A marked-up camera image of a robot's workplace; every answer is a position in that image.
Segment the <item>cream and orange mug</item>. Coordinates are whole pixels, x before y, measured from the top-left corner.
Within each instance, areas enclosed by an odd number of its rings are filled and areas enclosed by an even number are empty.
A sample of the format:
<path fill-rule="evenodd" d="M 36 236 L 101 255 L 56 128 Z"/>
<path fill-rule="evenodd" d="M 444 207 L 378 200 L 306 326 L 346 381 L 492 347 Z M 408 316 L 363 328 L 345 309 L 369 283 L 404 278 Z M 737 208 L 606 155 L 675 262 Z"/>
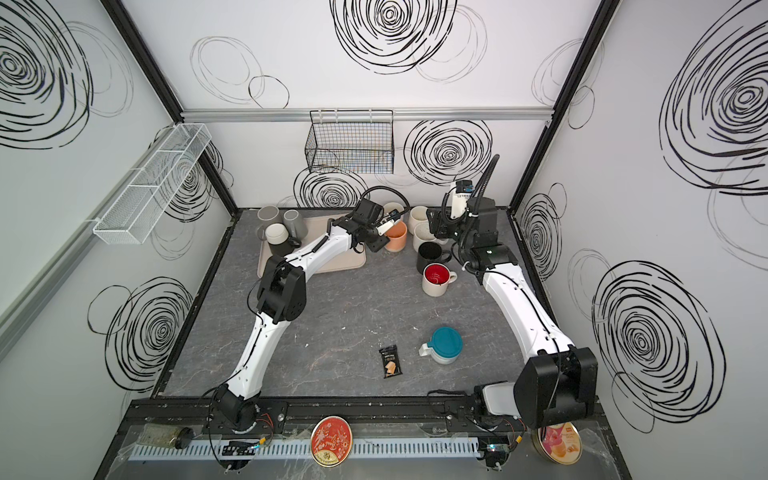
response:
<path fill-rule="evenodd" d="M 385 249 L 393 253 L 402 251 L 407 243 L 407 234 L 408 230 L 406 224 L 402 221 L 398 221 L 385 233 L 388 239 Z"/>

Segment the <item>black mug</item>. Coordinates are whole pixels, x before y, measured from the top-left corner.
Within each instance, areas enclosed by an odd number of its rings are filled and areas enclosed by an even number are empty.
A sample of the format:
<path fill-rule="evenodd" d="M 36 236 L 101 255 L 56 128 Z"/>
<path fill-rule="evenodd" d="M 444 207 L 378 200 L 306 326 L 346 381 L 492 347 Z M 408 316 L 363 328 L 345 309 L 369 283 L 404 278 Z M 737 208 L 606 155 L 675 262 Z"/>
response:
<path fill-rule="evenodd" d="M 432 241 L 424 242 L 417 249 L 417 271 L 423 274 L 430 264 L 446 264 L 450 259 L 451 253 L 441 244 Z"/>

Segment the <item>cream speckled mug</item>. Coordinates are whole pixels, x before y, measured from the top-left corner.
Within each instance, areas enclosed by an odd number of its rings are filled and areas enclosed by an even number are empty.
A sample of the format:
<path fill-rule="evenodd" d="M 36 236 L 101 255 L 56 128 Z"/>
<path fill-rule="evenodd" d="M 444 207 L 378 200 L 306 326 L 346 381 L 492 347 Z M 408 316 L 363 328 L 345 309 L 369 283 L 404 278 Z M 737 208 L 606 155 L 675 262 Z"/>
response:
<path fill-rule="evenodd" d="M 436 237 L 431 233 L 428 222 L 420 222 L 413 230 L 413 249 L 418 251 L 422 244 L 434 242 Z"/>

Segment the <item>large white mug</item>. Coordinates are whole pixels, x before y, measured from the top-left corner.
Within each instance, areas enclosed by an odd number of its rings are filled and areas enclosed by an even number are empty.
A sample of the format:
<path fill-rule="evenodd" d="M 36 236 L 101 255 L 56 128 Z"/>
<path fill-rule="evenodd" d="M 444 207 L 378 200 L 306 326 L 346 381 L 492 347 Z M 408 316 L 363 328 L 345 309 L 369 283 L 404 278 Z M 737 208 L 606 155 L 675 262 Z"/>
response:
<path fill-rule="evenodd" d="M 407 228 L 412 235 L 420 224 L 428 221 L 427 210 L 426 206 L 414 206 L 409 211 Z"/>

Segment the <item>wide cream white mug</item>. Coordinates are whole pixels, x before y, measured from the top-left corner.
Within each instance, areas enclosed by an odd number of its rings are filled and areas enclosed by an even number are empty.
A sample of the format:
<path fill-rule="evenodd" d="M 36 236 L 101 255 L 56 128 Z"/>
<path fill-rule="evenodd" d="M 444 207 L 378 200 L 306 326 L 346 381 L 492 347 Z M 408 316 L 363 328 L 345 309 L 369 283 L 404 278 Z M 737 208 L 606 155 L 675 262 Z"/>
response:
<path fill-rule="evenodd" d="M 443 296 L 450 284 L 457 279 L 457 273 L 451 271 L 446 265 L 432 263 L 425 267 L 422 274 L 422 290 L 433 298 Z"/>

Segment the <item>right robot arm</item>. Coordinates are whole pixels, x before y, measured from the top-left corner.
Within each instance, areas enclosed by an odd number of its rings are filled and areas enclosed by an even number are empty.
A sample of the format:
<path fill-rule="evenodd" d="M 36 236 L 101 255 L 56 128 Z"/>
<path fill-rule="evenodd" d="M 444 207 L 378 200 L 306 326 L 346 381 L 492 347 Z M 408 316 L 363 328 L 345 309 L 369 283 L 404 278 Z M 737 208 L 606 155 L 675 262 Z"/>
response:
<path fill-rule="evenodd" d="M 451 192 L 427 210 L 429 228 L 453 241 L 453 255 L 495 300 L 526 363 L 514 382 L 479 386 L 489 415 L 514 416 L 536 429 L 590 417 L 596 406 L 598 362 L 560 330 L 527 283 L 513 252 L 498 239 L 489 198 Z"/>

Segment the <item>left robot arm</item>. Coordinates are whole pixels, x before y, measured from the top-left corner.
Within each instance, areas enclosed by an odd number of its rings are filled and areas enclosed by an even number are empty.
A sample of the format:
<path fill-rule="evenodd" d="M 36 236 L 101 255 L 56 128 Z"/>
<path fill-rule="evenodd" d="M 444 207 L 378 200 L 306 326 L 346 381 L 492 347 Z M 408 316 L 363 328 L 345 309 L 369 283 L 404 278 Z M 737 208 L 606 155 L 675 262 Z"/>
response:
<path fill-rule="evenodd" d="M 266 262 L 256 289 L 255 323 L 230 378 L 214 391 L 211 404 L 233 432 L 244 434 L 257 423 L 257 397 L 280 338 L 307 306 L 307 281 L 335 257 L 363 244 L 371 251 L 383 248 L 386 232 L 401 213 L 386 214 L 371 200 L 359 200 L 354 209 L 327 222 L 325 233 L 308 245 Z"/>

